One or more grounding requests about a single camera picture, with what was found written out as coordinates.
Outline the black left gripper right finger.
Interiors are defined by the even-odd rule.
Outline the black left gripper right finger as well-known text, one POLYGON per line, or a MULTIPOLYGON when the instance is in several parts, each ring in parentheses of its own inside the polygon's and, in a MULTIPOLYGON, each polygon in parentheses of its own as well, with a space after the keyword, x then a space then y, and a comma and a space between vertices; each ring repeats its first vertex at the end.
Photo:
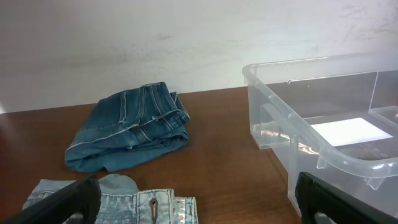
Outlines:
POLYGON ((295 198, 301 213, 301 222, 397 224, 397 218, 388 215, 308 172, 301 172, 295 187, 295 198))

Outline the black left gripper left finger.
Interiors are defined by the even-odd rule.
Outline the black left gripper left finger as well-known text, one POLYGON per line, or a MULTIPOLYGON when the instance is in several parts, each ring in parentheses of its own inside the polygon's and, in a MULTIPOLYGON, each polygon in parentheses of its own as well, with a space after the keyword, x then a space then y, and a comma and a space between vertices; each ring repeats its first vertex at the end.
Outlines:
POLYGON ((77 180, 23 209, 3 224, 94 224, 101 205, 101 189, 95 175, 77 180))

